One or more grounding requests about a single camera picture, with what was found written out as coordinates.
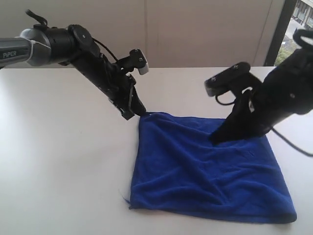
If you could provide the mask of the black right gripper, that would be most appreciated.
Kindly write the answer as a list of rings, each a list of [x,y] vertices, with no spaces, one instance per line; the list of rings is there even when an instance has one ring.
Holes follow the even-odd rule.
[[[251,96],[250,90],[242,94],[231,114],[210,135],[213,144],[261,137],[272,129],[272,125],[261,121],[261,115],[255,110]]]

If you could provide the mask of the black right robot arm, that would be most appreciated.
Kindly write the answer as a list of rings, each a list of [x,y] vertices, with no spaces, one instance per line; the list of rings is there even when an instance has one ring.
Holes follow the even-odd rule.
[[[227,92],[235,96],[231,113],[209,136],[213,144],[261,137],[293,114],[313,109],[312,30],[298,29],[293,35],[300,46],[263,81],[250,72],[250,64],[239,62],[207,79],[208,96]]]

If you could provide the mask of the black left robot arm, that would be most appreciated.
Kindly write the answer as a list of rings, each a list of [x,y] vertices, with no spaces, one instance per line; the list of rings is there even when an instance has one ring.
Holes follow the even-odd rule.
[[[81,25],[49,27],[45,18],[30,10],[26,14],[38,23],[23,30],[18,37],[0,40],[1,68],[20,62],[33,67],[72,65],[108,97],[124,119],[146,113],[135,89],[136,80],[130,74],[134,70],[140,75],[149,71],[140,49],[133,49],[129,56],[111,63],[100,50],[105,45]]]

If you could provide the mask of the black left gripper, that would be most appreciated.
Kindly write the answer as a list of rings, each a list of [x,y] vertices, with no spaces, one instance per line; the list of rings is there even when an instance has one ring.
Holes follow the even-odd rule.
[[[118,109],[125,120],[134,115],[146,114],[136,90],[136,81],[132,75],[125,74],[118,66],[104,62],[104,84],[99,89],[108,96],[109,101]]]

